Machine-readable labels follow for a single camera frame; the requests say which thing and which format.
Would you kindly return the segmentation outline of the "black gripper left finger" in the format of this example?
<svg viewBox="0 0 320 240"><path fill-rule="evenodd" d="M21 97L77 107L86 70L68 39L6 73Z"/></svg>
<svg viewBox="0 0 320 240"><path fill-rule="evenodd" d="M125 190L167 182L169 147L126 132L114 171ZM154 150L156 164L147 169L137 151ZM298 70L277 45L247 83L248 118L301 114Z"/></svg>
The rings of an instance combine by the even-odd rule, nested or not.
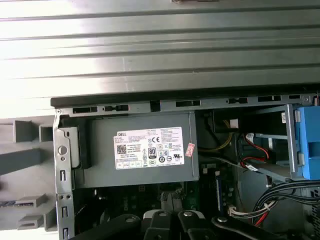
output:
<svg viewBox="0 0 320 240"><path fill-rule="evenodd" d="M122 214L108 222L74 236L73 240L171 240L172 214L150 210L141 219Z"/></svg>

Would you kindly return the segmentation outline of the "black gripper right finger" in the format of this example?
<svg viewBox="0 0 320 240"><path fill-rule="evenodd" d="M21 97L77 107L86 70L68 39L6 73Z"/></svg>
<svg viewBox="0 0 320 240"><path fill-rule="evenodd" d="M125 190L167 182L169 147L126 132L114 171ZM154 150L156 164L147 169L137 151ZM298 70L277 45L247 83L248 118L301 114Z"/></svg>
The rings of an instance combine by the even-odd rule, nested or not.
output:
<svg viewBox="0 0 320 240"><path fill-rule="evenodd" d="M284 237L233 217L215 216L210 220L201 212L178 213L182 232L188 240L283 240Z"/></svg>

